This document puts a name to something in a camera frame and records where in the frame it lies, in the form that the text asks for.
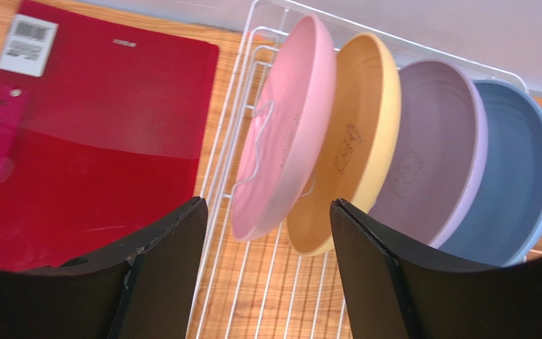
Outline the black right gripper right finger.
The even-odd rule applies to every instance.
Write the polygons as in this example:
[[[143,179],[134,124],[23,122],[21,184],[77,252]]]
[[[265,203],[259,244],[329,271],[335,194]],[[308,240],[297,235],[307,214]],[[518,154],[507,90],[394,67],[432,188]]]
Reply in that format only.
[[[330,219],[354,338],[542,338],[542,257],[505,268],[466,260],[344,199]]]

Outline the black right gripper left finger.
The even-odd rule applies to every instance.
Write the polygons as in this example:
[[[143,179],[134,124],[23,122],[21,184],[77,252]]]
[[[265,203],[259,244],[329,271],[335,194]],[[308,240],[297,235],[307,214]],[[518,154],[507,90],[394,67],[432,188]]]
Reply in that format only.
[[[0,338],[185,338],[207,217],[193,197],[61,266],[0,270]]]

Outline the purple plate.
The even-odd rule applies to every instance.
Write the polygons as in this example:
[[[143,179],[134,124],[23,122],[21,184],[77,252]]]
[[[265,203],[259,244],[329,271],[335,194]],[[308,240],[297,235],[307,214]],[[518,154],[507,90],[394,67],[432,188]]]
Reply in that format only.
[[[399,71],[402,117],[385,183],[369,215],[439,248],[478,193],[488,121],[473,81],[459,67],[426,59]]]

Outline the yellow plate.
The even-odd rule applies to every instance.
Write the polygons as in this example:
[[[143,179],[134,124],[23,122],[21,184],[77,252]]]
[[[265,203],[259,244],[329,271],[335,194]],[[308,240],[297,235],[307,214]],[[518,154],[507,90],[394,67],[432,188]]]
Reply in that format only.
[[[401,120],[399,71],[371,32],[353,36],[337,53],[330,124],[303,195],[287,216],[292,249],[316,256],[333,249],[323,209],[343,198],[364,212],[377,201],[390,168]]]

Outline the blue plate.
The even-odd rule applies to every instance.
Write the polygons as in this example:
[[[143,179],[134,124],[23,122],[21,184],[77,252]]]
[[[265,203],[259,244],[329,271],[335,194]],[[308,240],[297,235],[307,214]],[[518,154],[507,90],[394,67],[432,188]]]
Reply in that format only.
[[[542,107],[504,81],[474,84],[488,120],[486,168],[469,212],[440,250],[511,266],[542,237]]]

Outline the pink plate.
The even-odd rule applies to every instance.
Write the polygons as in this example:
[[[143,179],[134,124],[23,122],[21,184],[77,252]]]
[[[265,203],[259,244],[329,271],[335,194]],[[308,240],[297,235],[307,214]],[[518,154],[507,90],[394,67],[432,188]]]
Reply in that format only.
[[[265,80],[232,190],[236,240],[260,238],[285,219],[313,172],[329,126],[337,81],[325,24],[304,16]]]

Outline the red plastic folder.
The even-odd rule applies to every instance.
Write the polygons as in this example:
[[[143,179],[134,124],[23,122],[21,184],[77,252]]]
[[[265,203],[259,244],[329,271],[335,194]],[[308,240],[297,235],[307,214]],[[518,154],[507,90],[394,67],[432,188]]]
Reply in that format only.
[[[60,266],[189,200],[218,58],[22,1],[0,56],[0,270]]]

